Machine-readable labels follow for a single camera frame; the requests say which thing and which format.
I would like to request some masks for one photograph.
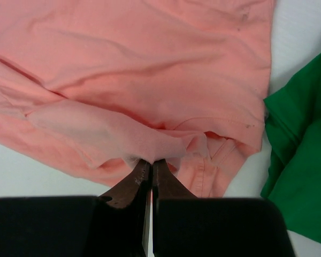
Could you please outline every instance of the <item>clothing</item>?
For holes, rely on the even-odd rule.
[[[221,196],[260,150],[273,0],[0,0],[0,143],[114,185],[166,158]]]
[[[321,243],[321,54],[265,104],[272,153],[261,195],[289,230]]]

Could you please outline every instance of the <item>pink shirt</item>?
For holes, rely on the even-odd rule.
[[[0,0],[0,143],[114,185],[166,158],[221,196],[260,150],[274,0]]]

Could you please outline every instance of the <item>green fabric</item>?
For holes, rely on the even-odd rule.
[[[264,102],[272,153],[261,196],[289,230],[321,243],[321,54]]]

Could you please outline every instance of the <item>white surface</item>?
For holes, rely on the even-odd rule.
[[[321,52],[321,0],[278,0],[273,22],[270,93]],[[259,196],[267,177],[271,147],[248,159],[226,196]],[[98,195],[108,188],[72,178],[0,145],[0,196]],[[321,256],[321,244],[290,232],[299,257]]]

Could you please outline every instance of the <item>green cloth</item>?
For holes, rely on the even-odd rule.
[[[321,54],[264,102],[272,153],[261,196],[289,230],[321,243]]]

